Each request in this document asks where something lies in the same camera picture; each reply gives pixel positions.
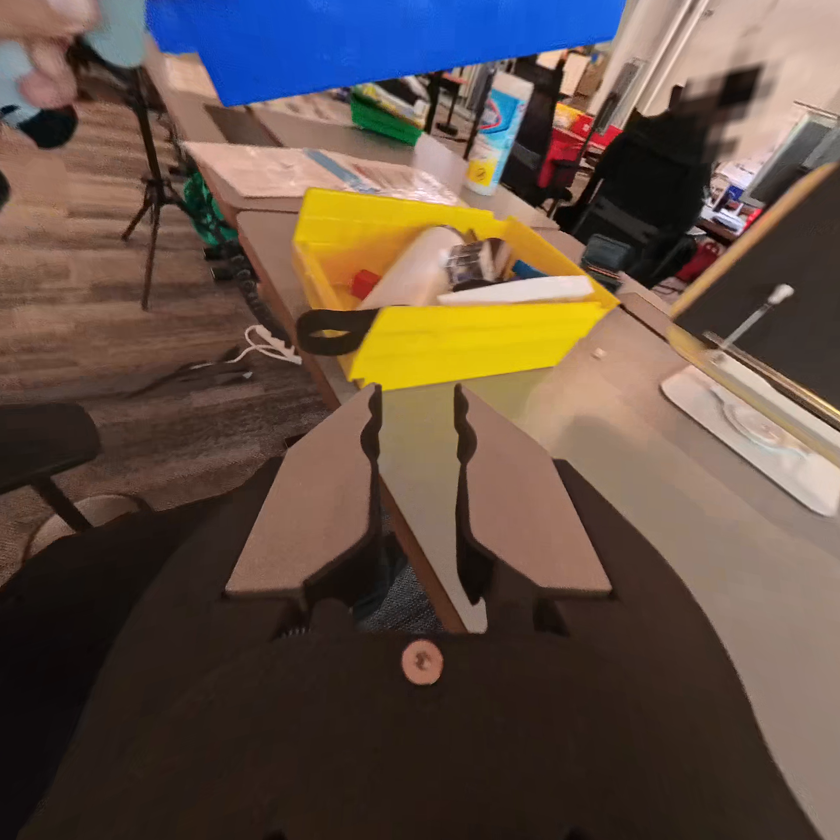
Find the white power strip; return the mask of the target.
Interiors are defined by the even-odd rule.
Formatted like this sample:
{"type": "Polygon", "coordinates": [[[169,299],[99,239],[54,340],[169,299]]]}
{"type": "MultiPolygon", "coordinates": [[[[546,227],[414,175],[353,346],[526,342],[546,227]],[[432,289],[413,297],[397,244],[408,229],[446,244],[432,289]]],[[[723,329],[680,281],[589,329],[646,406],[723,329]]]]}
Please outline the white power strip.
{"type": "Polygon", "coordinates": [[[302,366],[302,357],[296,349],[285,340],[275,336],[266,326],[253,324],[244,333],[247,342],[247,352],[255,352],[276,361],[288,362],[302,366]]]}

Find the green plastic bin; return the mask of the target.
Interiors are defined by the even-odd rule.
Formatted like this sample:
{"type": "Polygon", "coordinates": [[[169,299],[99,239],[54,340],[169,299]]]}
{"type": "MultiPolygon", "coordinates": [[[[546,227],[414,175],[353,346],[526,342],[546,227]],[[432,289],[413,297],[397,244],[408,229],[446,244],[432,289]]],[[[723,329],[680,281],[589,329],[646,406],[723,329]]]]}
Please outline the green plastic bin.
{"type": "Polygon", "coordinates": [[[428,102],[408,101],[382,85],[366,82],[350,89],[350,118],[361,130],[414,147],[425,131],[428,102]]]}

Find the black wood-framed board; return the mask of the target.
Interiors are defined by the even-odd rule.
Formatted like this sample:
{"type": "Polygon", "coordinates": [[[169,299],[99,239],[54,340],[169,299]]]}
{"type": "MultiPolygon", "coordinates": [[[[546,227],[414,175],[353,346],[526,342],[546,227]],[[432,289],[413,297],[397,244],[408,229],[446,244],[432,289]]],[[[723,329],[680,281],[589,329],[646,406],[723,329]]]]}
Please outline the black wood-framed board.
{"type": "Polygon", "coordinates": [[[839,172],[804,176],[675,305],[669,345],[750,394],[771,389],[838,431],[839,172]]]}

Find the red bag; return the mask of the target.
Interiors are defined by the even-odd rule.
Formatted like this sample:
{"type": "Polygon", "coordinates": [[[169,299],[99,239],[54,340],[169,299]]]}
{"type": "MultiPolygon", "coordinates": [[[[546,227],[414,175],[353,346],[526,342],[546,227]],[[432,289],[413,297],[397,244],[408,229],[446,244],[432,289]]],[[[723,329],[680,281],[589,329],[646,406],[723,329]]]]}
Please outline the red bag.
{"type": "Polygon", "coordinates": [[[712,266],[725,248],[718,242],[706,238],[700,241],[692,257],[676,273],[677,279],[690,284],[697,280],[710,266],[712,266]]]}

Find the dark teal pouch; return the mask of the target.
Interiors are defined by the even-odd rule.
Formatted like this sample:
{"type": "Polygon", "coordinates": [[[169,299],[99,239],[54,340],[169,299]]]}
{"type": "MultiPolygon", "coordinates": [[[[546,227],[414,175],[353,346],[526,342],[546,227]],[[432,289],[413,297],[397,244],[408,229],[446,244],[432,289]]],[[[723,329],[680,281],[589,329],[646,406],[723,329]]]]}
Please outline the dark teal pouch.
{"type": "Polygon", "coordinates": [[[624,283],[622,275],[633,264],[636,249],[617,239],[593,234],[588,238],[581,257],[581,268],[610,292],[617,292],[624,283]]]}

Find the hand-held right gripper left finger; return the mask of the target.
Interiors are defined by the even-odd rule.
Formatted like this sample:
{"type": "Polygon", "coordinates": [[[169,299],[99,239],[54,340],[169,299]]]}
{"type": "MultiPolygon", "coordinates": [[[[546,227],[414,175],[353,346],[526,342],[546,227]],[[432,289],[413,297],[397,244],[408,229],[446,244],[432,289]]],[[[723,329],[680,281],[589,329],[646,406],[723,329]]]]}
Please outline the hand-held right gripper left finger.
{"type": "Polygon", "coordinates": [[[367,385],[287,450],[225,594],[356,601],[382,543],[382,388],[367,385]]]}

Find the clear plastic bag with papers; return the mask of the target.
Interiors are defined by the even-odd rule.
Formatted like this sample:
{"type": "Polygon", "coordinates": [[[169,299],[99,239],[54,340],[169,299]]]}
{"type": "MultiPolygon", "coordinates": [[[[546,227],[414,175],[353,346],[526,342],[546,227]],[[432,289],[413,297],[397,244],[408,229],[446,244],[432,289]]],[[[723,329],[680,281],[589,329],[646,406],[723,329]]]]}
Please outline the clear plastic bag with papers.
{"type": "Polygon", "coordinates": [[[315,149],[185,142],[195,163],[206,165],[243,198],[303,198],[310,189],[383,196],[421,203],[465,203],[435,176],[414,166],[367,161],[315,149]]]}

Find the green crate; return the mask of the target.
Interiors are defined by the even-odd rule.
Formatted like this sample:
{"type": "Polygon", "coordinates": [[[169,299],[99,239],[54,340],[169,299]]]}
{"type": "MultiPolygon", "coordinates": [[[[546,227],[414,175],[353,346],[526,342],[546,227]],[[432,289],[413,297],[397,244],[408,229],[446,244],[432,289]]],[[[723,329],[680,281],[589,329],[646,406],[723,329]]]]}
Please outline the green crate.
{"type": "Polygon", "coordinates": [[[218,247],[238,241],[235,227],[226,221],[217,201],[198,170],[186,177],[182,199],[192,225],[207,247],[218,247]]]}

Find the white plastic bottle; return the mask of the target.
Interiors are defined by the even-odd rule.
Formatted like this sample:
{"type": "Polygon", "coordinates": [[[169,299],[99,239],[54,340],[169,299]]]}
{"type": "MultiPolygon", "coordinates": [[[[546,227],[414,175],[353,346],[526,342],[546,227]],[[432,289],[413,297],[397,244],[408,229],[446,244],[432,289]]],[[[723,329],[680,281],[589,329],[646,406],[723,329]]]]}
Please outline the white plastic bottle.
{"type": "Polygon", "coordinates": [[[465,237],[450,226],[426,227],[384,273],[357,310],[427,307],[449,290],[448,262],[465,237]]]}

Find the white wipes canister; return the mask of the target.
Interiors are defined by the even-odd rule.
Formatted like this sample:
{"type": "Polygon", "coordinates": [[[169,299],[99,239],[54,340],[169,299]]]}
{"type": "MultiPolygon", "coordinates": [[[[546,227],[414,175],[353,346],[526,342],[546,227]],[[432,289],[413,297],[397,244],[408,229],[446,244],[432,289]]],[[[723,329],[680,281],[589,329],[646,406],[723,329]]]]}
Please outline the white wipes canister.
{"type": "Polygon", "coordinates": [[[515,77],[493,80],[467,159],[465,187],[480,196],[497,189],[518,136],[532,84],[515,77]]]}

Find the black tripod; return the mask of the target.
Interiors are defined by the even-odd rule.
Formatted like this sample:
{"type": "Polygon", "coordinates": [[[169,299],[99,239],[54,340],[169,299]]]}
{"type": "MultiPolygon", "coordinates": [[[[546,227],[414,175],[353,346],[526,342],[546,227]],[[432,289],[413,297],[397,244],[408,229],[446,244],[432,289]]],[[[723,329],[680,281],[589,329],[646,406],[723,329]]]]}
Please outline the black tripod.
{"type": "Polygon", "coordinates": [[[138,124],[148,173],[141,178],[143,201],[140,209],[122,231],[120,238],[124,244],[128,244],[137,227],[143,221],[149,223],[149,241],[146,247],[143,285],[140,295],[140,308],[143,312],[147,312],[150,309],[154,262],[162,211],[166,207],[175,207],[191,221],[193,221],[194,215],[174,188],[171,178],[163,174],[151,127],[151,109],[146,95],[143,70],[141,68],[127,69],[113,65],[102,58],[81,37],[77,37],[73,42],[73,46],[69,49],[69,56],[71,64],[75,68],[88,70],[97,67],[103,70],[117,95],[118,101],[131,111],[138,124]]]}

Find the red storage bin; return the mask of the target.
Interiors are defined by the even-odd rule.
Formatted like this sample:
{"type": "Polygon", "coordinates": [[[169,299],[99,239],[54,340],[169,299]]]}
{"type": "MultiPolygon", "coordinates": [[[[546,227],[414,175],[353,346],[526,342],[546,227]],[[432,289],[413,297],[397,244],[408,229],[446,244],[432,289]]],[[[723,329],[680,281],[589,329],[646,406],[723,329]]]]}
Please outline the red storage bin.
{"type": "Polygon", "coordinates": [[[593,130],[595,117],[567,104],[555,106],[549,149],[545,155],[538,185],[547,189],[556,174],[579,164],[588,154],[602,154],[623,131],[609,124],[603,131],[593,130]]]}

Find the blue plastic bin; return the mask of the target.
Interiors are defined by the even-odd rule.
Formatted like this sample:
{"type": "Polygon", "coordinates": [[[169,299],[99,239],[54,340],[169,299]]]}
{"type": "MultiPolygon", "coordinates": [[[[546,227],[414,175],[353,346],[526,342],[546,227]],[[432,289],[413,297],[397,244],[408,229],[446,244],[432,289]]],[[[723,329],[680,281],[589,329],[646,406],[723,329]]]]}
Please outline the blue plastic bin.
{"type": "Polygon", "coordinates": [[[610,41],[623,1],[147,3],[159,50],[197,54],[227,107],[610,41]]]}

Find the yellow plastic bin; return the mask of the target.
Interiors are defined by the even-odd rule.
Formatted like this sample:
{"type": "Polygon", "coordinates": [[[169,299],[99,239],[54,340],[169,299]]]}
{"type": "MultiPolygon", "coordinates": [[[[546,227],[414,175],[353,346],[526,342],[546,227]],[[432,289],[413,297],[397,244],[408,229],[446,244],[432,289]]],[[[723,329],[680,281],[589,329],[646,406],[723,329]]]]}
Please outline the yellow plastic bin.
{"type": "Polygon", "coordinates": [[[577,302],[358,311],[361,301],[350,294],[354,273],[383,277],[417,234],[435,226],[479,240],[501,238],[512,260],[550,277],[588,276],[513,217],[499,221],[465,206],[311,189],[292,239],[310,305],[296,323],[299,350],[341,358],[348,381],[393,391],[553,367],[618,307],[616,296],[588,276],[594,293],[577,302]]]}

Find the clear acrylic cube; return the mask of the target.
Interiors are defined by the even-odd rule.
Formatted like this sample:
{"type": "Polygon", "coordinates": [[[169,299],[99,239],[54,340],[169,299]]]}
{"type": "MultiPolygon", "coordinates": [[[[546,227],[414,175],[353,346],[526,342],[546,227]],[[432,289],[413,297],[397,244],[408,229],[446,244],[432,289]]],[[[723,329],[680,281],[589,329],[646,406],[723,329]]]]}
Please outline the clear acrylic cube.
{"type": "Polygon", "coordinates": [[[448,290],[467,291],[505,281],[511,258],[511,247],[501,238],[457,245],[444,264],[448,290]]]}

